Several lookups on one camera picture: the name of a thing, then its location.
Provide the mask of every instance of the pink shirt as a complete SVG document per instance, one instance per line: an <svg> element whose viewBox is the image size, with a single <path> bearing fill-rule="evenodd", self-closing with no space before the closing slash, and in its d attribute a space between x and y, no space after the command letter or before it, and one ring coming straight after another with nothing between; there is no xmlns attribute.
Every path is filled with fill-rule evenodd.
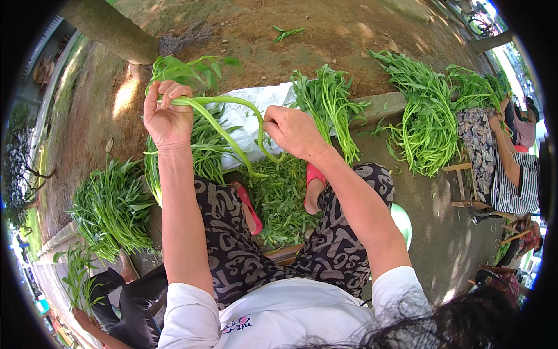
<svg viewBox="0 0 558 349"><path fill-rule="evenodd" d="M521 121L514 113L513 124L517 131L517 144L529 149L535 144L535 124Z"/></svg>

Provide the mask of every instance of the foot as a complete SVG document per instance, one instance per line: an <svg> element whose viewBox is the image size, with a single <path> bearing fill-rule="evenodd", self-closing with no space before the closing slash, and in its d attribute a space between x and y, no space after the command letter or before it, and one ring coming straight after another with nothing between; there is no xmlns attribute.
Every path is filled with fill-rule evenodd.
<svg viewBox="0 0 558 349"><path fill-rule="evenodd" d="M308 183L306 189L306 202L304 208L310 214L316 214L320 211L318 208L318 195L324 190L324 185L319 178L314 178Z"/></svg>
<svg viewBox="0 0 558 349"><path fill-rule="evenodd" d="M130 256L128 256L124 249L120 249L119 256L122 261L122 265L124 266L124 270L120 273L122 279L124 279L126 283L131 283L132 281L139 279L139 274L136 268L134 268Z"/></svg>
<svg viewBox="0 0 558 349"><path fill-rule="evenodd" d="M238 190L241 187L240 183L231 183L231 186ZM254 221L254 217L252 217L252 213L248 208L248 205L242 203L242 211L244 212L244 216L246 217L246 224L248 225L248 229L250 230L250 234L256 231L256 222Z"/></svg>

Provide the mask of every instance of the hand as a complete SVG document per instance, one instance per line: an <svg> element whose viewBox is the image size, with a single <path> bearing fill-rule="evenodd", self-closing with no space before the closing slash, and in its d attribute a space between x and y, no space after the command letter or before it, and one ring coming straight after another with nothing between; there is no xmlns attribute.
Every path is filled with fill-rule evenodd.
<svg viewBox="0 0 558 349"><path fill-rule="evenodd" d="M79 326L81 326L81 328L83 328L87 332L95 331L100 328L97 321L95 320L95 323L91 322L91 319L83 310L73 308L71 310L71 313L74 316L74 319L79 323Z"/></svg>
<svg viewBox="0 0 558 349"><path fill-rule="evenodd" d="M311 116L299 109L269 106L263 129L287 152L312 162L328 149Z"/></svg>
<svg viewBox="0 0 558 349"><path fill-rule="evenodd" d="M494 115L492 115L489 119L488 119L488 124L490 125L490 128L492 129L492 131L496 132L498 130L502 130L502 126L500 124L500 119L497 116L497 113L494 113Z"/></svg>
<svg viewBox="0 0 558 349"><path fill-rule="evenodd" d="M192 97L192 89L172 80L155 81L143 103L143 124L153 138L159 154L190 146L194 112L190 106L172 106L171 101L185 95Z"/></svg>

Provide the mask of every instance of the woman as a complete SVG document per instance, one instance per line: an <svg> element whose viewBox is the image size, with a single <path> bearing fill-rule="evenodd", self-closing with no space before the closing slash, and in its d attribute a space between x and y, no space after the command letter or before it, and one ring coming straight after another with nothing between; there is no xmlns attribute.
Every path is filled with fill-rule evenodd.
<svg viewBox="0 0 558 349"><path fill-rule="evenodd" d="M501 110L508 102L501 102ZM456 116L458 136L473 165L479 199L491 210L517 214L537 211L538 158L516 151L502 132L502 115L494 108L469 108Z"/></svg>
<svg viewBox="0 0 558 349"><path fill-rule="evenodd" d="M513 132L512 143L529 149L535 144L535 128L539 121L539 115L531 98L525 97L525 102L527 110L522 111L514 106L509 98L506 98L501 104L501 110L504 110L506 124Z"/></svg>
<svg viewBox="0 0 558 349"><path fill-rule="evenodd" d="M144 104L165 198L169 288L159 348L339 342L472 347L468 344L501 341L506 329L500 326L509 325L512 313L490 290L432 312L389 214L394 193L389 172L377 164L350 168L310 116L276 106L266 110L264 129L314 166L309 166L306 209L321 209L324 216L291 266L266 258L250 239L236 190L194 176L192 109L170 105L181 95L191 97L191 89L171 80L154 82ZM373 311L358 299L369 275ZM458 313L479 320L455 329L459 322L452 316ZM475 333L465 335L473 327Z"/></svg>

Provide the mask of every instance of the black hair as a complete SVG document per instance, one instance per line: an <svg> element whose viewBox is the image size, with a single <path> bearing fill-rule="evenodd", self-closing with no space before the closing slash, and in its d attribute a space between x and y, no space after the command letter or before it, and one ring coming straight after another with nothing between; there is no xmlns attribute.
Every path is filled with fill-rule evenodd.
<svg viewBox="0 0 558 349"><path fill-rule="evenodd" d="M536 249L533 250L533 253L539 252L542 248L542 244L544 243L544 239L541 236L540 241L538 242L538 247Z"/></svg>
<svg viewBox="0 0 558 349"><path fill-rule="evenodd" d="M497 349L506 345L509 329L517 313L505 293L493 287L455 297L435 308L430 315L412 316L408 304L396 307L399 316L394 324L383 328L364 328L364 334L352 343L316 343L307 340L297 349Z"/></svg>
<svg viewBox="0 0 558 349"><path fill-rule="evenodd" d="M525 102L527 104L527 111L532 111L537 118L537 122L539 122L541 120L541 117L538 115L538 109L537 107L535 107L535 102L533 101L533 99L531 99L531 97L525 97Z"/></svg>

